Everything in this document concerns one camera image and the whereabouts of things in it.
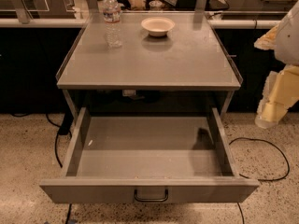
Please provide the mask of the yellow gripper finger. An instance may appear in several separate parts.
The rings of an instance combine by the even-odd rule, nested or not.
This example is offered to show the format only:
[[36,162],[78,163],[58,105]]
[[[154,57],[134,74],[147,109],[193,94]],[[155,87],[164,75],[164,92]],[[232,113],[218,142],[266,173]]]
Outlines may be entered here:
[[267,33],[262,35],[254,42],[254,47],[256,49],[270,50],[274,49],[276,46],[276,37],[278,32],[278,26],[274,26]]
[[299,66],[286,65],[280,72],[271,71],[264,83],[255,124],[263,129],[278,125],[298,101]]

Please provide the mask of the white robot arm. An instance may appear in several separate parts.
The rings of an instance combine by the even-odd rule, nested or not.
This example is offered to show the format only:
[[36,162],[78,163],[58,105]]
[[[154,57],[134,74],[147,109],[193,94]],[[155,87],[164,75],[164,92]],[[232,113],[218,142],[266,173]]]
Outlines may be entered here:
[[278,25],[258,38],[254,47],[272,49],[275,58],[285,64],[281,71],[269,73],[257,108],[255,124],[267,129],[277,125],[299,101],[299,2]]

